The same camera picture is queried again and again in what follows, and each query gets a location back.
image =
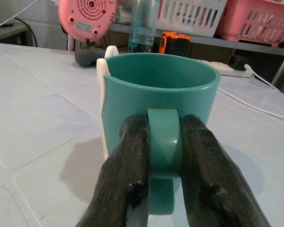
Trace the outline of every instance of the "pink plastic basket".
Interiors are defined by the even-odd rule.
[[[228,0],[218,34],[226,40],[277,47],[284,42],[284,4],[270,0]]]

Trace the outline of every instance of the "tiled surface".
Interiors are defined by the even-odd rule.
[[[223,89],[284,115],[284,95],[251,79]],[[0,44],[0,227],[73,227],[104,161],[95,69],[71,53]],[[218,92],[208,127],[241,168],[272,227],[284,227],[284,122]],[[181,189],[171,216],[187,227]]]

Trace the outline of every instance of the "white plastic basket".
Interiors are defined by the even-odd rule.
[[[157,30],[213,37],[227,0],[161,0]]]

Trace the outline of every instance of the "mug rim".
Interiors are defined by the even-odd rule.
[[[162,54],[162,53],[126,53],[126,54],[121,54],[121,55],[117,55],[114,57],[109,58],[113,59],[113,58],[118,58],[120,56],[124,56],[124,55],[146,55],[146,54],[151,54],[151,55],[162,55],[162,56],[166,56],[168,55],[168,57],[174,57],[174,58],[180,58],[180,59],[185,59],[185,60],[189,60],[189,61],[194,61],[200,65],[203,65],[205,67],[210,68],[214,74],[215,74],[215,78],[210,81],[209,83],[203,84],[203,85],[199,85],[199,86],[194,86],[194,87],[182,87],[182,88],[165,88],[165,87],[150,87],[150,86],[146,86],[146,85],[140,85],[140,84],[135,84],[135,83],[131,83],[125,80],[121,80],[117,77],[108,75],[105,76],[104,78],[107,79],[111,79],[114,82],[117,82],[119,84],[123,84],[123,85],[127,85],[127,86],[131,86],[131,87],[135,87],[135,88],[140,88],[140,89],[144,89],[144,90],[150,90],[150,91],[170,91],[170,92],[178,92],[178,91],[194,91],[194,90],[202,90],[202,89],[206,89],[209,87],[214,86],[215,84],[218,84],[219,81],[221,80],[221,74],[218,72],[218,70],[216,70],[214,67],[205,64],[203,62],[201,62],[200,60],[197,59],[191,59],[191,58],[186,58],[186,57],[182,57],[182,56],[177,56],[177,55],[171,55],[171,54]]]

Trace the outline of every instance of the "basket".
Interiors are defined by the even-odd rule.
[[[227,0],[161,0],[157,29],[213,37]]]
[[[284,42],[284,4],[270,0],[228,0],[218,34],[277,47]]]

